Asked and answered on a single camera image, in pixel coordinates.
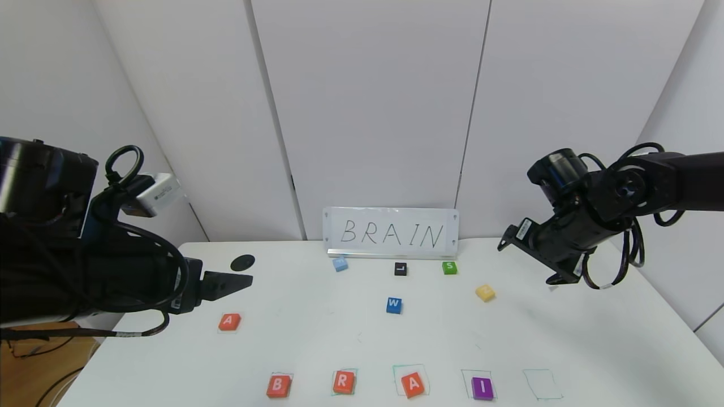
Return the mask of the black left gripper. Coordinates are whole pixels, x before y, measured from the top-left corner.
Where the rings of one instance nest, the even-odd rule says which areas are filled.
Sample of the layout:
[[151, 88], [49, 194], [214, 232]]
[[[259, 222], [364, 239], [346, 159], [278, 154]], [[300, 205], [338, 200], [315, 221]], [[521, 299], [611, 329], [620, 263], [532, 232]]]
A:
[[[196, 258], [163, 253], [84, 258], [84, 301], [109, 313], [166, 311], [183, 314], [200, 301], [216, 301], [249, 288], [252, 275], [205, 271]], [[196, 298], [199, 284], [199, 299]]]

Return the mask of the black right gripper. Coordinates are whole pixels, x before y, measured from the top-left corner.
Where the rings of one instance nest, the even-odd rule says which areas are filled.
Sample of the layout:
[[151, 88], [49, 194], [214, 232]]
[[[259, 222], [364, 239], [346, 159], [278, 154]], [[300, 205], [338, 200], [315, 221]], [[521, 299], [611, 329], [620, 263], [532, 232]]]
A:
[[497, 245], [501, 252], [509, 245], [522, 250], [553, 271], [546, 284], [576, 284], [581, 280], [584, 263], [596, 248], [582, 248], [569, 241], [563, 232], [551, 225], [538, 224], [524, 218], [518, 225], [509, 225]]

